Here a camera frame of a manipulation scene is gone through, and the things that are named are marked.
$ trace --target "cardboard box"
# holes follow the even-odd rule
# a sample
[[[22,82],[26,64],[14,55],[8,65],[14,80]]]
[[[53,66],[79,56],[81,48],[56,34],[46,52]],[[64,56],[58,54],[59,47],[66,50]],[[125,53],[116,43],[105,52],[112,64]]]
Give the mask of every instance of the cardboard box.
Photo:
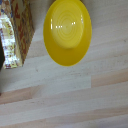
[[[0,0],[0,10],[4,68],[16,68],[24,64],[34,35],[29,0]]]
[[[0,39],[0,70],[3,66],[4,61],[5,61],[4,51],[3,51],[3,47],[2,47],[2,43],[1,43],[1,39]]]

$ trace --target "box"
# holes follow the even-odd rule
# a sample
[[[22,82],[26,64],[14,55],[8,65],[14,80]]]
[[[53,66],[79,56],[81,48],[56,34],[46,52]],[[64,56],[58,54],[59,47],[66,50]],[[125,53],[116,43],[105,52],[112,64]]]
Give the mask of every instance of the box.
[[[1,43],[1,39],[0,39],[0,70],[3,66],[4,61],[5,61],[4,51],[3,51],[3,47],[2,47],[2,43]]]
[[[0,10],[4,68],[23,66],[34,35],[29,0],[0,0]]]

